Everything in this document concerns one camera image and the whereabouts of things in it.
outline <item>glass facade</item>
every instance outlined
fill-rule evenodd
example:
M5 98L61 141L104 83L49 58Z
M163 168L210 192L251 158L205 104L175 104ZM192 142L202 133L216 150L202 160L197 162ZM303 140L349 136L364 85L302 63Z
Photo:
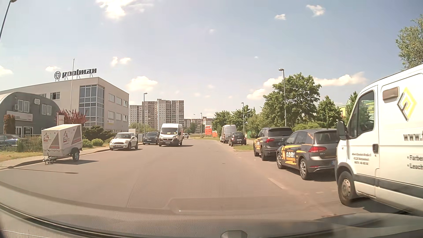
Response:
M79 112L85 114L86 127L104 125L104 87L101 85L80 86Z

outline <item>white box trailer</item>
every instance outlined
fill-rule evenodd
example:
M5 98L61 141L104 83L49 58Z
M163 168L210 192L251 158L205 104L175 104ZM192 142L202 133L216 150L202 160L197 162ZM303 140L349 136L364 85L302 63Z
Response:
M58 157L72 155L74 161L79 160L82 150L81 124L62 124L41 131L44 162L51 163Z

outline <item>yellow logo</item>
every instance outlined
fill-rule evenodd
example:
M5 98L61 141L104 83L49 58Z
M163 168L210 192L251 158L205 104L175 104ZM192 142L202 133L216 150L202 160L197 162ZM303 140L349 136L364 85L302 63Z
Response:
M408 88L404 88L401 96L398 99L397 106L404 116L405 120L408 121L413 114L414 108L416 107L416 100L411 95Z

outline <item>van side mirror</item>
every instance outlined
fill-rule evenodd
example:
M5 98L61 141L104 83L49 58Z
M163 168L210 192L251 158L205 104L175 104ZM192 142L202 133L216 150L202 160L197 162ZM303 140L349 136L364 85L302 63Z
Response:
M343 121L338 121L336 123L336 133L339 136L339 139L346 140L347 139L347 133L346 133L346 127Z

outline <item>poolman sign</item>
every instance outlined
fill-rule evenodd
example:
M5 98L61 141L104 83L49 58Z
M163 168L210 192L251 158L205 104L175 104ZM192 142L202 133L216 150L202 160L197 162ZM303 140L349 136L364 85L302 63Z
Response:
M60 77L65 78L68 76L75 76L75 75L88 75L88 74L95 74L97 73L97 69L83 69L83 70L75 70L75 71L69 71L69 72L63 72L60 73L60 71L57 71L54 73L54 78L56 80L60 80Z

